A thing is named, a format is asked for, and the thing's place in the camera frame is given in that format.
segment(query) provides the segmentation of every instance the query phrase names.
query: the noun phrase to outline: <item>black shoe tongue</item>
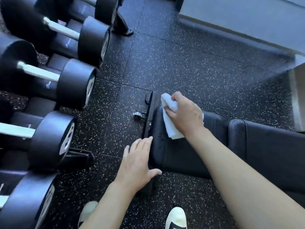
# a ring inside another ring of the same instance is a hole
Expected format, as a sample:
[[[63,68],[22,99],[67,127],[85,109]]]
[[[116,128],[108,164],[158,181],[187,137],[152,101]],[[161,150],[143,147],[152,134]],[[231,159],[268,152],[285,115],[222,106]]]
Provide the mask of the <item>black shoe tongue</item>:
[[[176,224],[174,224],[173,222],[171,222],[169,229],[186,229],[186,227],[179,227]]]

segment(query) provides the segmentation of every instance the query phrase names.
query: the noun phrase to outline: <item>person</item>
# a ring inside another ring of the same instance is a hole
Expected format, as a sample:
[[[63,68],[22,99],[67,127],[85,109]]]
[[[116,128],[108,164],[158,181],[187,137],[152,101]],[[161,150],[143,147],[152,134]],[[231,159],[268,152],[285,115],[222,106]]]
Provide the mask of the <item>person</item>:
[[[204,127],[202,111],[180,92],[172,95],[178,110],[166,113],[206,165],[238,228],[305,228],[305,209],[251,168]],[[148,169],[152,137],[136,140],[124,150],[115,180],[80,216],[80,229],[118,229],[135,196],[159,169]],[[186,228],[183,209],[170,212],[165,229]]]

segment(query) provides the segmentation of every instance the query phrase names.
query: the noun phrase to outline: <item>black leather upholstery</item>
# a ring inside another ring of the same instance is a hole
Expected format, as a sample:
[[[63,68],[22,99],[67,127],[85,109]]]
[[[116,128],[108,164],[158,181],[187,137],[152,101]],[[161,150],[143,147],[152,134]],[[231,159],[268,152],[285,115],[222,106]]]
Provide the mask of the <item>black leather upholstery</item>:
[[[283,191],[305,194],[305,134],[232,120],[228,147]]]
[[[226,144],[226,127],[219,115],[204,112],[204,126]],[[154,137],[149,164],[164,171],[210,178],[209,172],[198,154],[185,138],[172,140],[166,133],[162,105],[156,109],[150,135]]]

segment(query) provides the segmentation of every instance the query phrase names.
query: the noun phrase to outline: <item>white cloth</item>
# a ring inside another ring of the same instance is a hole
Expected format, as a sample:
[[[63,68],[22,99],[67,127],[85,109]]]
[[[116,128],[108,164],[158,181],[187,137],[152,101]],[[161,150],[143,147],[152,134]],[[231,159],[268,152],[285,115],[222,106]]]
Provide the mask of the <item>white cloth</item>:
[[[161,95],[161,102],[162,102],[163,106],[167,105],[173,112],[177,112],[178,104],[177,104],[176,101],[171,100],[171,96],[169,94],[167,94],[167,93],[162,94]],[[182,133],[179,132],[178,129],[176,129],[176,127],[174,126],[174,124],[170,120],[169,116],[166,114],[166,111],[165,111],[164,108],[163,108],[163,119],[164,119],[164,123],[165,123],[166,132],[168,134],[168,137],[170,137],[173,140],[184,137],[182,135]]]

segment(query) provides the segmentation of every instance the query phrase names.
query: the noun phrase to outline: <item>white shoe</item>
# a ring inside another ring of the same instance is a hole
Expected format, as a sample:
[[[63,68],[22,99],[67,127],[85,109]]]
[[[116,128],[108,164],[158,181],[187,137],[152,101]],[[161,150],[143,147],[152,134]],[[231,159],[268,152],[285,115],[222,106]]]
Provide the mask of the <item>white shoe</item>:
[[[89,218],[93,210],[96,208],[97,204],[97,201],[91,201],[86,203],[86,205],[81,211],[81,215],[79,216],[78,227],[80,227],[82,223]]]
[[[173,208],[167,216],[165,229],[187,229],[186,215],[182,208]]]

